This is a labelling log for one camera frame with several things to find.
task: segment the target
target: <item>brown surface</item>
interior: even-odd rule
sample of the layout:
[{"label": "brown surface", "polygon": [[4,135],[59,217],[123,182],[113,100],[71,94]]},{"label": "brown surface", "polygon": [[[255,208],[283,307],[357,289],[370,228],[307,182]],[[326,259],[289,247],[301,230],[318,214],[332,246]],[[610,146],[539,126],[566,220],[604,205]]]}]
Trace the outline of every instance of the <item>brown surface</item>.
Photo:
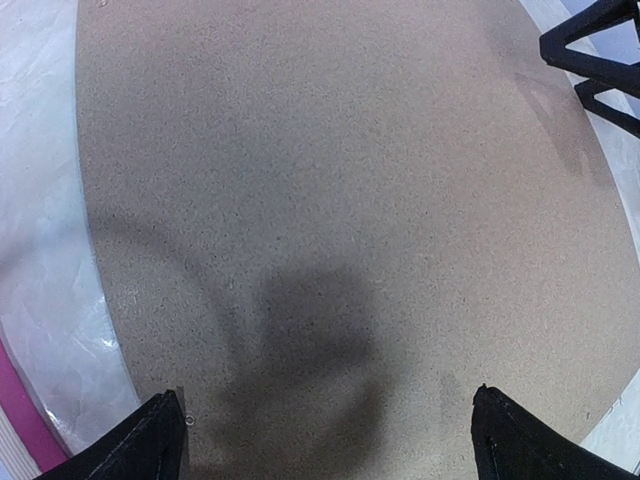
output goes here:
[{"label": "brown surface", "polygon": [[637,261],[537,35],[506,0],[81,5],[104,287],[196,478],[474,478],[481,383],[574,441],[615,400]]}]

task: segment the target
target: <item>plastic wrap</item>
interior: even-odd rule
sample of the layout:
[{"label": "plastic wrap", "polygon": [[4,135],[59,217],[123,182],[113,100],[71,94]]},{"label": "plastic wrap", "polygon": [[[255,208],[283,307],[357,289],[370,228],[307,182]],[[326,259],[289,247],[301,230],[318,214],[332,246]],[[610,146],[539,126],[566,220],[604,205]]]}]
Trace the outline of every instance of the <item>plastic wrap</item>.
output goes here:
[{"label": "plastic wrap", "polygon": [[0,0],[0,334],[72,453],[139,406],[86,220],[76,9],[76,0]]},{"label": "plastic wrap", "polygon": [[[550,30],[593,3],[590,0],[520,2],[541,32]],[[638,60],[638,52],[634,50],[637,45],[633,27],[620,25],[609,32],[580,39],[571,48],[593,55],[602,53],[607,58],[631,63]],[[567,76],[572,85],[581,80],[570,73]],[[622,112],[631,115],[634,110],[636,115],[640,112],[640,102],[637,99],[630,103],[629,97],[617,90],[604,92],[599,97]],[[640,140],[596,115],[587,112],[587,116],[618,187],[636,253],[640,258]],[[581,446],[625,470],[637,470],[640,464],[640,372],[633,377],[620,398],[587,435]]]}]

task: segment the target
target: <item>pink stripe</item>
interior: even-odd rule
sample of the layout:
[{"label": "pink stripe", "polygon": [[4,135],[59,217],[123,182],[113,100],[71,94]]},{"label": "pink stripe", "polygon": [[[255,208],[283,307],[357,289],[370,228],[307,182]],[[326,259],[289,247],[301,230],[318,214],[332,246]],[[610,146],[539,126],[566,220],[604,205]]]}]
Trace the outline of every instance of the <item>pink stripe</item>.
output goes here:
[{"label": "pink stripe", "polygon": [[43,473],[67,459],[27,395],[2,342],[0,342],[0,407]]}]

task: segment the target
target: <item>speckled brown board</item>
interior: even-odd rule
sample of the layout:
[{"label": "speckled brown board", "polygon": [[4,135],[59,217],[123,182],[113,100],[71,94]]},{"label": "speckled brown board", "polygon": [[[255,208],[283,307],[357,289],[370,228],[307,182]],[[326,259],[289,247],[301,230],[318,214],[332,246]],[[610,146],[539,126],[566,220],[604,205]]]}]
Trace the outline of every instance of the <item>speckled brown board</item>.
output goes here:
[{"label": "speckled brown board", "polygon": [[104,288],[195,478],[473,478],[483,382],[573,441],[612,404],[637,260],[537,35],[507,0],[81,4]]}]

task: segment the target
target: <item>pink strip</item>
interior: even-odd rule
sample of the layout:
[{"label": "pink strip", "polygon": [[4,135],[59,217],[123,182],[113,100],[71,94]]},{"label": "pink strip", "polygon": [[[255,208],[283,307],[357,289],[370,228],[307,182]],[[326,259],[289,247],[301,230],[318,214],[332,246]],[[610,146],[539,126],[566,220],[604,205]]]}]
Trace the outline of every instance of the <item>pink strip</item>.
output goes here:
[{"label": "pink strip", "polygon": [[0,407],[43,473],[67,459],[27,395],[2,342],[0,342]]}]

